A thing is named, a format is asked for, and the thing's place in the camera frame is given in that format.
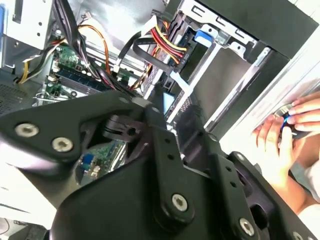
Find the blue connector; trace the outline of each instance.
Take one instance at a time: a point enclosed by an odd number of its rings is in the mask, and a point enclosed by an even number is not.
[[[194,36],[194,40],[207,48],[211,47],[213,38],[205,32],[198,30]]]

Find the blue object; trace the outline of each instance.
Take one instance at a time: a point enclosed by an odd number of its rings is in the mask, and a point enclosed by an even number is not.
[[[285,125],[286,125],[286,123],[287,123],[287,121],[288,121],[288,118],[290,118],[291,117],[291,115],[288,115],[285,119],[284,119],[284,122],[283,122],[283,124],[282,124],[282,126],[281,126],[281,131],[282,131],[282,129],[284,129],[284,127],[285,127]]]
[[[194,40],[207,48],[209,48],[212,45],[212,36],[206,34],[204,31],[198,30],[196,31],[196,34],[194,36]]]
[[[82,163],[90,165],[92,160],[94,159],[94,157],[95,156],[93,156],[92,154],[88,153],[88,154],[83,156]]]
[[[0,37],[4,33],[5,8],[0,6]]]
[[[175,97],[164,92],[163,93],[163,113],[166,114],[170,109],[171,105],[174,103]]]

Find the black plastic bracket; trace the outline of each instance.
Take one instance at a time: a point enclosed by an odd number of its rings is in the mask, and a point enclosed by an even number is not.
[[[219,192],[221,219],[225,221],[223,230],[230,235],[227,239],[260,240],[234,164],[218,154],[212,154],[209,158],[210,176],[214,190]]]
[[[168,231],[176,231],[190,224],[195,216],[195,208],[183,174],[176,137],[167,130],[163,113],[147,106],[146,123],[152,137],[160,209],[155,210],[157,221]]]

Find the yellow power wire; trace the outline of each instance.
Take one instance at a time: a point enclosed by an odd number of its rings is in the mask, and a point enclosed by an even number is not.
[[[174,44],[172,44],[168,39],[165,38],[165,36],[162,34],[160,28],[158,27],[158,25],[155,25],[155,29],[157,31],[157,33],[160,35],[160,37],[168,44],[170,45],[170,47],[176,49],[176,50],[181,50],[181,51],[187,51],[187,49],[185,47],[179,47],[176,46]]]
[[[24,72],[23,72],[23,75],[22,75],[22,78],[21,78],[21,81],[19,82],[19,84],[24,84],[27,80],[27,76],[28,76],[28,62],[26,61],[24,63]]]

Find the orange wire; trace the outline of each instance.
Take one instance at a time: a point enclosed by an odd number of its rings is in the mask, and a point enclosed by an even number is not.
[[[173,56],[173,55],[172,55],[170,52],[168,52],[165,48],[161,47],[160,42],[158,41],[158,39],[156,38],[156,36],[154,35],[154,33],[151,32],[151,34],[152,34],[153,39],[154,39],[155,42],[157,43],[158,47],[161,48],[161,50],[164,51],[166,54],[168,54],[168,55],[173,59],[173,61],[174,61],[176,64],[179,64],[179,61],[178,61],[178,59],[177,59],[175,56]]]
[[[104,54],[105,54],[105,69],[109,74],[111,74],[110,68],[109,68],[109,50],[108,50],[108,45],[107,45],[107,42],[106,42],[104,36],[102,35],[102,33],[98,29],[96,29],[94,26],[87,25],[87,24],[80,25],[79,28],[90,28],[90,29],[94,30],[99,35],[99,37],[102,39],[103,45],[104,45]]]

